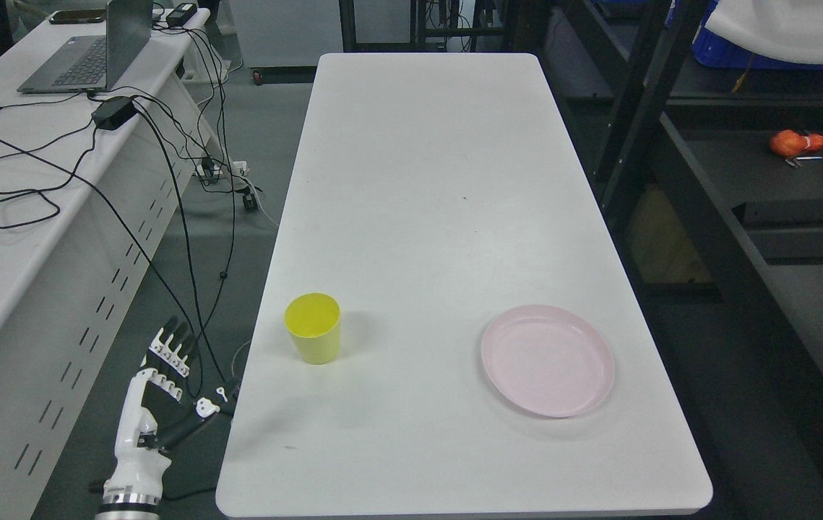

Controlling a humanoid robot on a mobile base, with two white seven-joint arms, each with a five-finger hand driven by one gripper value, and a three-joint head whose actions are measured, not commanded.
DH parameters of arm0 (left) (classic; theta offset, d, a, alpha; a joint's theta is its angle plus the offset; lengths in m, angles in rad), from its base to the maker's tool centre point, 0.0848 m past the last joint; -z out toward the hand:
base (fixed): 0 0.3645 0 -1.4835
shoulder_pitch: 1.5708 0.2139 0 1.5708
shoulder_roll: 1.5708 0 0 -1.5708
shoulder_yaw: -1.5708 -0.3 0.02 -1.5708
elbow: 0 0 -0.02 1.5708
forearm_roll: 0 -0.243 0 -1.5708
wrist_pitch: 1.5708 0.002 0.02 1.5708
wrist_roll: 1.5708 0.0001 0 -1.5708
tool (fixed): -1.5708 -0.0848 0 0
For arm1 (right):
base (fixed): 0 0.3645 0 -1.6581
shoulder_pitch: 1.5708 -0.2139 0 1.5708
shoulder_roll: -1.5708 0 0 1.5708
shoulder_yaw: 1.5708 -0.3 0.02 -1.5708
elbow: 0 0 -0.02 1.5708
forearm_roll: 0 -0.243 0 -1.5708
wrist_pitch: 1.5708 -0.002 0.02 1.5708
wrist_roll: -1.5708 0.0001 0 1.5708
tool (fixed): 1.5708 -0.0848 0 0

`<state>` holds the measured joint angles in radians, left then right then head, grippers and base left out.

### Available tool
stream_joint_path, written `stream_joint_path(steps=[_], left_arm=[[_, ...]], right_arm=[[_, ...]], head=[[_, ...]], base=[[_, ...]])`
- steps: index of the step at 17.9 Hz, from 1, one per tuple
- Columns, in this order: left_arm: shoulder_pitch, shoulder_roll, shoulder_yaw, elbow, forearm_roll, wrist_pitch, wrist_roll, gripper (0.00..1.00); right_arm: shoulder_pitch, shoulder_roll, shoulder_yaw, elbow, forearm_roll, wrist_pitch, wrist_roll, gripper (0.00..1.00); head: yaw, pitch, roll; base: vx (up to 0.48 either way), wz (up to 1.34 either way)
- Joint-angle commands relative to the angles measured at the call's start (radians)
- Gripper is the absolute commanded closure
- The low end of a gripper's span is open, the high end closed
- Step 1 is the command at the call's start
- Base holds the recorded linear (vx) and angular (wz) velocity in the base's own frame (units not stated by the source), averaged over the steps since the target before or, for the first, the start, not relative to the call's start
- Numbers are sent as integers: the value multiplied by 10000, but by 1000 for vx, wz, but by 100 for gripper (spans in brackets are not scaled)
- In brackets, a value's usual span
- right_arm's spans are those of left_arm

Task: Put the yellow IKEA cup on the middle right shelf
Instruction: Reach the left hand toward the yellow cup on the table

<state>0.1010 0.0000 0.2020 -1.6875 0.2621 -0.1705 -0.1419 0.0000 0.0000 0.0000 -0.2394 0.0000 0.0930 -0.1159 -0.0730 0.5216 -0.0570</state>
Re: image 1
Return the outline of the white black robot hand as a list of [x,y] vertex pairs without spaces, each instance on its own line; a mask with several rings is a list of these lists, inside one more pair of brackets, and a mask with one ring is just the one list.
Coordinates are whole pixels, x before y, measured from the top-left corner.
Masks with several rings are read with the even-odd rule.
[[116,467],[104,495],[140,493],[163,497],[168,452],[220,414],[236,411],[241,382],[229,382],[199,398],[184,393],[199,355],[186,322],[171,316],[150,340],[130,379],[114,443]]

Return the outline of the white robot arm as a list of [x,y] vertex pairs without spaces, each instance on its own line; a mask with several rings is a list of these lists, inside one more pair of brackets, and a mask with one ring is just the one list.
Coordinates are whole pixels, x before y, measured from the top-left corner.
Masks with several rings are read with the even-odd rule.
[[94,519],[160,519],[160,498],[140,493],[104,495]]

